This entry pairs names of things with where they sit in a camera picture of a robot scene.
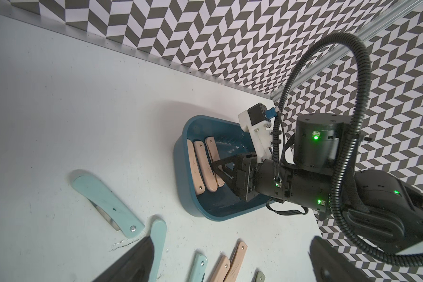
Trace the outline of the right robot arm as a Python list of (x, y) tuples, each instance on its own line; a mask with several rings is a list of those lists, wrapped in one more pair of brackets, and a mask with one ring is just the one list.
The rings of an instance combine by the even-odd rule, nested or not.
[[(291, 87), (313, 55), (326, 46), (347, 47), (357, 64), (357, 93), (352, 115), (308, 114), (297, 118), (295, 133), (285, 138), (282, 108)], [(242, 200), (265, 195), (269, 201), (298, 204), (286, 215), (318, 211), (332, 215), (349, 241), (372, 258), (395, 266), (423, 267), (423, 253), (403, 250), (423, 241), (423, 194), (382, 170), (356, 171), (357, 150), (367, 137), (361, 127), (371, 88), (371, 61), (363, 41), (337, 32), (312, 45), (284, 86), (278, 107), (249, 109), (250, 123), (273, 121), (268, 158), (258, 152), (213, 161), (211, 166)]]

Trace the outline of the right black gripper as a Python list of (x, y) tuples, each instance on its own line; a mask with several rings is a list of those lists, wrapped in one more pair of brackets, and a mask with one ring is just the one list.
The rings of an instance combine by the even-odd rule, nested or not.
[[(268, 177), (267, 164), (257, 161), (255, 153), (240, 153), (214, 161), (212, 167), (237, 197), (250, 202), (260, 193), (258, 189)], [(229, 163), (233, 163), (237, 169), (230, 168)]]

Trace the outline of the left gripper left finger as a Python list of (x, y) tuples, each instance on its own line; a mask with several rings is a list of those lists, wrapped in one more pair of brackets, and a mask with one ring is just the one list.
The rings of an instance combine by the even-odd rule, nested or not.
[(148, 282), (155, 257), (151, 238), (144, 237), (94, 282)]

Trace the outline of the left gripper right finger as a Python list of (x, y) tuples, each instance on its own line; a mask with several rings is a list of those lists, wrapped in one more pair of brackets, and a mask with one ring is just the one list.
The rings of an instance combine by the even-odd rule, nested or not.
[(356, 268), (319, 236), (315, 236), (311, 241), (309, 256), (317, 282), (371, 281), (362, 270)]

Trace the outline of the dark teal storage box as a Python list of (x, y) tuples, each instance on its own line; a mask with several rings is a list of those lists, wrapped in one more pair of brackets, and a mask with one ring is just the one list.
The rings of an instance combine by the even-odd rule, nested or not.
[(264, 208), (269, 200), (268, 196), (257, 195), (246, 203), (240, 200), (228, 185), (218, 188), (216, 192), (206, 190), (201, 195), (196, 195), (187, 141), (204, 142), (210, 136), (215, 138), (222, 159), (255, 150), (250, 134), (244, 132), (238, 123), (203, 115), (189, 119), (173, 149), (177, 192), (185, 211), (195, 217), (222, 222)]

